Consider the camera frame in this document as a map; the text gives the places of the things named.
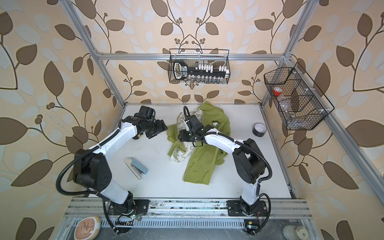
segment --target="green garment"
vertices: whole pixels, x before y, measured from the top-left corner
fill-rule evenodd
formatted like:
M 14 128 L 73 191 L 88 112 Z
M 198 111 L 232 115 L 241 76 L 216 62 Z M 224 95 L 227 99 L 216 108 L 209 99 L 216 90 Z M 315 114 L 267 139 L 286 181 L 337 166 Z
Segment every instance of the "green garment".
M 229 119 L 221 108 L 214 107 L 209 102 L 203 103 L 199 108 L 203 111 L 204 126 L 211 125 L 220 132 L 230 135 Z M 178 134 L 176 126 L 169 126 L 167 130 L 168 140 L 173 143 L 169 151 L 171 154 L 176 147 L 182 145 L 177 140 Z M 208 144 L 196 147 L 184 172 L 183 181 L 208 185 L 215 166 L 224 163 L 225 155 L 226 152 Z

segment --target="stapler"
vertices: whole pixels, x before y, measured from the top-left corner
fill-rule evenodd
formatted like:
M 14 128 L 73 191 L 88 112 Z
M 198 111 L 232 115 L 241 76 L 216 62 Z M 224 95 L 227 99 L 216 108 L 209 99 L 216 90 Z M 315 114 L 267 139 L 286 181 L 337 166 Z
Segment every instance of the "stapler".
M 128 157 L 125 160 L 125 164 L 129 167 L 129 169 L 135 174 L 135 176 L 141 180 L 143 174 L 147 174 L 148 168 L 142 165 L 137 159 L 133 157 Z

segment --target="black mounting plate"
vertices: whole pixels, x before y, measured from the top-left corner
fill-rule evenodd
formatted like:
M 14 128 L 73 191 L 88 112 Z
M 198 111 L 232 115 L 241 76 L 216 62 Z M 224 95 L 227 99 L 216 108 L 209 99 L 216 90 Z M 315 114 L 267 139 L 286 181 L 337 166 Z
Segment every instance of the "black mounting plate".
M 268 214 L 268 211 L 266 209 L 266 204 L 264 201 L 259 201 L 259 204 L 256 206 L 257 211 L 259 212 L 259 217 L 266 217 Z M 230 217 L 247 217 L 247 215 L 243 214 L 243 211 L 241 210 L 240 206 L 240 200 L 228 200 L 227 201 L 227 209 L 228 209 L 228 215 Z
M 135 206 L 137 207 L 136 215 L 139 214 L 146 214 L 148 212 L 149 208 L 149 200 L 148 199 L 135 199 Z M 121 212 L 118 211 L 116 207 L 110 209 L 112 210 L 113 214 L 112 215 L 122 215 Z

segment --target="black wire mesh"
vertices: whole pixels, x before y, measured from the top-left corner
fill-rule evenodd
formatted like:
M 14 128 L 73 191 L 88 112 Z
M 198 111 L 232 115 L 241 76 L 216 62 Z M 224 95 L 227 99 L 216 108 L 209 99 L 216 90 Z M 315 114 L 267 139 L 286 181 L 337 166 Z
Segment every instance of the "black wire mesh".
M 168 77 L 170 83 L 228 84 L 231 75 L 229 50 L 170 49 Z
M 332 107 L 320 103 L 312 92 L 315 88 L 308 87 L 295 67 L 282 67 L 264 74 L 265 86 L 287 130 L 313 130 L 334 107 L 324 93 L 319 94 L 324 95 Z

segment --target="black rack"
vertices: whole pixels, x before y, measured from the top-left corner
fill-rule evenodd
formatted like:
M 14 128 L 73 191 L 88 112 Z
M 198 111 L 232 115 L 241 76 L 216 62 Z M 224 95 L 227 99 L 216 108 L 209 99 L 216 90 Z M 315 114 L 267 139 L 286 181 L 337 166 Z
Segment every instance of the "black rack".
M 287 130 L 313 130 L 334 110 L 333 104 L 310 75 L 307 74 L 314 86 L 304 82 L 300 76 L 303 69 L 296 63 L 293 68 L 282 67 L 264 74 L 265 86 Z M 314 91 L 320 97 L 325 97 L 329 106 L 324 106 Z
M 170 83 L 228 84 L 231 75 L 229 50 L 171 48 L 168 77 Z

